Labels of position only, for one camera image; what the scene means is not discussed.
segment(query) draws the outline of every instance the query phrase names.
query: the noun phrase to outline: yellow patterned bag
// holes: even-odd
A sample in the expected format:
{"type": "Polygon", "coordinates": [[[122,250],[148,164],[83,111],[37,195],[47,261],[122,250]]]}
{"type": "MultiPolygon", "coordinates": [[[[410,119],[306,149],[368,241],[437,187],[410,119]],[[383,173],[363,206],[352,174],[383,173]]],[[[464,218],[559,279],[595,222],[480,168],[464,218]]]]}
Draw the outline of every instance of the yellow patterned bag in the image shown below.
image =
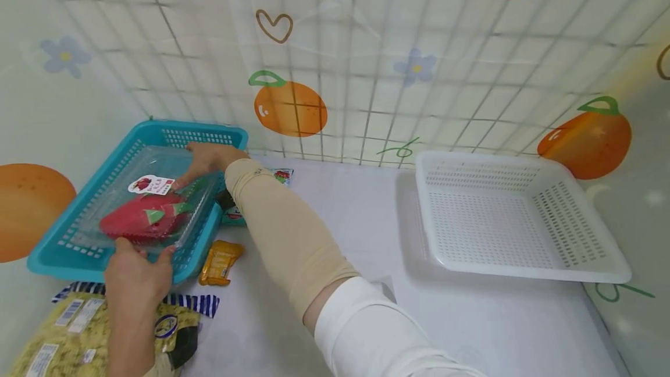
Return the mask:
{"type": "MultiPolygon", "coordinates": [[[[184,334],[181,329],[189,328],[191,337],[195,329],[197,341],[199,318],[189,308],[160,304],[155,321],[156,354],[175,350],[177,333],[184,334]]],[[[104,377],[109,332],[105,296],[72,292],[57,303],[23,348],[9,377],[104,377]]]]}

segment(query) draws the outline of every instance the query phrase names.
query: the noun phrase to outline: plastic tray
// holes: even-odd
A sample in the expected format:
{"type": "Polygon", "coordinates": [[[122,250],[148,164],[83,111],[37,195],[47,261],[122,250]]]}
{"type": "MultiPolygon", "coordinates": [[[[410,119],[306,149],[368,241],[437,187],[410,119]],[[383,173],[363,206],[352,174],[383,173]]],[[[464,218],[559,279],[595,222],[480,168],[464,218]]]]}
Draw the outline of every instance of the plastic tray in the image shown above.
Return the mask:
{"type": "Polygon", "coordinates": [[[419,205],[431,261],[452,271],[626,283],[631,271],[564,166],[536,158],[423,152],[419,205]]]}
{"type": "MultiPolygon", "coordinates": [[[[188,169],[191,161],[193,161],[193,155],[181,148],[149,146],[141,149],[128,162],[128,165],[124,167],[114,182],[107,187],[105,195],[95,200],[84,210],[79,229],[72,236],[70,242],[87,247],[109,248],[114,246],[114,239],[101,231],[101,220],[123,204],[143,196],[149,196],[149,194],[132,193],[128,190],[129,186],[145,175],[177,179],[188,169]]],[[[185,213],[184,218],[180,221],[181,225],[163,239],[149,239],[149,235],[145,233],[137,233],[137,236],[132,236],[125,233],[124,230],[118,230],[116,234],[126,237],[148,253],[160,253],[169,245],[175,245],[177,249],[180,249],[190,237],[193,237],[193,230],[198,219],[212,208],[214,204],[213,192],[217,179],[216,175],[208,175],[199,179],[197,183],[177,192],[188,201],[189,213],[185,213]]],[[[160,219],[158,221],[174,222],[174,219],[160,219]]]]}
{"type": "MultiPolygon", "coordinates": [[[[185,148],[191,141],[247,146],[247,133],[234,127],[178,121],[146,121],[134,127],[114,149],[100,169],[82,188],[60,218],[49,228],[28,257],[28,268],[36,274],[51,275],[63,280],[103,283],[102,276],[113,248],[80,246],[71,239],[79,230],[84,210],[105,195],[107,188],[123,168],[147,146],[185,148]]],[[[215,191],[223,189],[222,175],[215,191]]],[[[178,284],[197,275],[221,221],[221,209],[213,204],[194,226],[190,239],[173,256],[173,283],[178,284]]],[[[153,261],[155,254],[149,254],[153,261]]]]}

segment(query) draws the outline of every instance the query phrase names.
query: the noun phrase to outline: clear plastic lid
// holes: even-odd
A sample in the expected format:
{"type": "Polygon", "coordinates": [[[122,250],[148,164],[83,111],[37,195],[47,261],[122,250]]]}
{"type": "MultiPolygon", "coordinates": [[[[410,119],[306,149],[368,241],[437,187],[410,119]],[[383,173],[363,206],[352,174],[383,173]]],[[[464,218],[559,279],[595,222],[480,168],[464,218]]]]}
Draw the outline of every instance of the clear plastic lid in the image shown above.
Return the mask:
{"type": "Polygon", "coordinates": [[[151,253],[185,245],[198,220],[209,214],[219,179],[213,173],[172,191],[192,160],[180,148],[143,148],[89,206],[72,243],[104,248],[125,237],[151,253]]]}

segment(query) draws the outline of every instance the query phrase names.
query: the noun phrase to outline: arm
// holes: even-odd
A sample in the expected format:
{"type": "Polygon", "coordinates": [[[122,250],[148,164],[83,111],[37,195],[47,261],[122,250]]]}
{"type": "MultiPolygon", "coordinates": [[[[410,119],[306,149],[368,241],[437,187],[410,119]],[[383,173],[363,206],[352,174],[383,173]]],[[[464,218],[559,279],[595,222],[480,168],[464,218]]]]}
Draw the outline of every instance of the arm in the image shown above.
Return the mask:
{"type": "Polygon", "coordinates": [[[177,184],[225,171],[270,278],[288,295],[335,376],[482,376],[433,348],[406,312],[353,269],[317,214],[259,162],[216,144],[189,148],[194,165],[177,184]]]}
{"type": "Polygon", "coordinates": [[[170,246],[150,263],[128,240],[116,240],[116,252],[105,270],[109,377],[172,376],[167,355],[154,354],[154,320],[172,285],[173,252],[170,246]]]}

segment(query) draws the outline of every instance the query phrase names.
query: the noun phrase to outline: white plastic basket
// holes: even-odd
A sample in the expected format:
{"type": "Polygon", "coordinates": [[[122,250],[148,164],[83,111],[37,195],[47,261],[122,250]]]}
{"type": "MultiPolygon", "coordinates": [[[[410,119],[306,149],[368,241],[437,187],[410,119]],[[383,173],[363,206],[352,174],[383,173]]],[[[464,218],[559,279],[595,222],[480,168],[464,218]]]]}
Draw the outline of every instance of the white plastic basket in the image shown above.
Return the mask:
{"type": "Polygon", "coordinates": [[[568,169],[539,158],[423,152],[428,248],[451,271],[626,283],[631,271],[568,169]]]}

